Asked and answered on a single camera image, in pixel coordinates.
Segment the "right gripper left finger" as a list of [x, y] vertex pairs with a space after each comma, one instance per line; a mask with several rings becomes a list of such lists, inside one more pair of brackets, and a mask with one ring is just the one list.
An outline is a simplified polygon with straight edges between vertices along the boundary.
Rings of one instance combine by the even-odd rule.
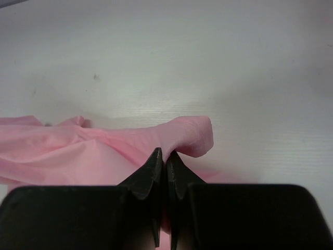
[[122, 218], [121, 247], [159, 247], [162, 219], [162, 149], [119, 186], [127, 188]]

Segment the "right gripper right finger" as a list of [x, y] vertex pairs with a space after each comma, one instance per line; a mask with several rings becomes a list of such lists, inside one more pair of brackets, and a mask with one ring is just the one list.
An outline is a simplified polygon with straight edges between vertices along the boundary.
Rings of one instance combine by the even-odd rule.
[[176, 151], [166, 162], [168, 180], [168, 218], [171, 249], [196, 249], [193, 206], [188, 190], [191, 184], [205, 184], [190, 170]]

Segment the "pink t shirt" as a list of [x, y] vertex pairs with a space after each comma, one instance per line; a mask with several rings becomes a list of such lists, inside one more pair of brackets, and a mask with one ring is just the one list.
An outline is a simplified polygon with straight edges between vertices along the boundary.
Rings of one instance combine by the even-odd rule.
[[[1, 249], [171, 249], [166, 161], [200, 157], [213, 146], [211, 121], [185, 116], [151, 128], [88, 128], [82, 117], [53, 126], [34, 118], [1, 120]], [[162, 149], [159, 247], [121, 247], [127, 188], [119, 184]], [[220, 244], [224, 213], [217, 203], [218, 172], [191, 184], [196, 249]]]

